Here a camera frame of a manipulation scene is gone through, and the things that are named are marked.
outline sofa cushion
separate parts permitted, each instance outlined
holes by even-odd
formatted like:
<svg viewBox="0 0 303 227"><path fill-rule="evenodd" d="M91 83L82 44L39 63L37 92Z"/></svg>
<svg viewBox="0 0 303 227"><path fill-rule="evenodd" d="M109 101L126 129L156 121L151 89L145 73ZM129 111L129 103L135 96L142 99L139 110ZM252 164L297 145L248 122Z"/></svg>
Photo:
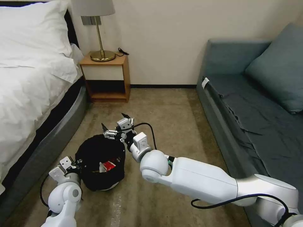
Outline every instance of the sofa cushion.
<svg viewBox="0 0 303 227"><path fill-rule="evenodd" d="M303 27L288 24L246 69L290 112L303 110Z"/></svg>

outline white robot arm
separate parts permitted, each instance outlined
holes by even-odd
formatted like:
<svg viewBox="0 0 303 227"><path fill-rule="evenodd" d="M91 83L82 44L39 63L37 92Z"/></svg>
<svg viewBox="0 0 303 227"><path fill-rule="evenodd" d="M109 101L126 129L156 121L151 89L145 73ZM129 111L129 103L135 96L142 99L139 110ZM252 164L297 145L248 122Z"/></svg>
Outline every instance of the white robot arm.
<svg viewBox="0 0 303 227"><path fill-rule="evenodd" d="M179 193L210 204L247 196L248 198L233 203L243 207L253 205L256 213L272 225L280 225L279 220L283 217L283 227L303 227L303 215L300 215L297 209L299 193L295 187L259 174L235 179L217 166L184 157L174 158L159 150L152 150L146 134L136 134L133 130L136 127L133 124L134 119L126 114L123 116L124 118L117 122L116 131L109 131L104 127L104 136L116 139L121 135L119 131L123 132L121 141L128 144L133 158L140 163L140 171L145 180L167 185ZM169 165L172 171L167 176Z"/></svg>
<svg viewBox="0 0 303 227"><path fill-rule="evenodd" d="M123 116L117 122L116 130L108 130L102 125L104 136L126 143L133 158L140 163L140 171L145 180L167 185L179 193L210 204L220 205L223 202L223 205L227 201L238 206L254 206L263 220L275 226L303 227L303 215L297 209L298 190L295 187L258 174L235 179L217 166L184 157L174 158L157 149L152 150L146 134L134 131L138 126L134 125L134 119L126 114ZM68 157L61 160L60 164L65 170L75 168ZM172 171L167 176L169 166ZM58 182L58 186L49 197L49 207L58 215L48 217L43 227L74 227L74 214L81 199L78 175L65 175L57 167L50 171L50 176Z"/></svg>

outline black bag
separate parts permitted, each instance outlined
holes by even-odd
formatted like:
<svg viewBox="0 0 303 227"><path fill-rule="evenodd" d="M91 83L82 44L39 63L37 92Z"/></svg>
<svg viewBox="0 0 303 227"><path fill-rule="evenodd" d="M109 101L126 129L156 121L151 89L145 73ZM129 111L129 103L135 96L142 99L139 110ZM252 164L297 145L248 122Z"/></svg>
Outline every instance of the black bag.
<svg viewBox="0 0 303 227"><path fill-rule="evenodd" d="M91 191L109 189L124 178L125 147L120 141L107 139L104 135L93 136L81 144L75 159L82 160L80 175ZM113 169L100 173L100 162L109 160L120 161Z"/></svg>

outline floor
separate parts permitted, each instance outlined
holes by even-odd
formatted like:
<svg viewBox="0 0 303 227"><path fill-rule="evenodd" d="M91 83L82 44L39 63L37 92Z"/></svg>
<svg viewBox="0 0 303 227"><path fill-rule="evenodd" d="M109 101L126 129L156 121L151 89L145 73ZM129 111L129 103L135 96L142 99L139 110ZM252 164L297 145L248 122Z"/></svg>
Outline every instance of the floor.
<svg viewBox="0 0 303 227"><path fill-rule="evenodd" d="M195 89L132 89L127 104L90 105L58 160L74 157L84 140L101 134L101 123L113 129L122 118L121 112L135 117L136 123L150 123L157 148L165 154L196 159L227 170ZM144 131L152 144L148 127L140 126L136 131ZM84 201L75 216L78 227L250 226L241 207L230 204L198 210L191 207L188 196L145 181L130 153L127 153L125 173L125 178L110 191L91 192L82 184ZM4 226L32 227L44 223L48 209L39 199L40 183L32 188ZM44 186L45 198L54 187L55 183L48 179Z"/></svg>

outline nightstand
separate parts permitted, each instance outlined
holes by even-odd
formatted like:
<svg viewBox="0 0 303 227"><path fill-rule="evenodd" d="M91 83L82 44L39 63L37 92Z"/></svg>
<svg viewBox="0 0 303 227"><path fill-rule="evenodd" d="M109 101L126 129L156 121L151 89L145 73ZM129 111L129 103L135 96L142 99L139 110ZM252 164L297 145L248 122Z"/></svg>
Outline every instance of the nightstand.
<svg viewBox="0 0 303 227"><path fill-rule="evenodd" d="M92 102L128 102L130 78L126 55L97 62L91 60L89 53L80 62L80 67Z"/></svg>

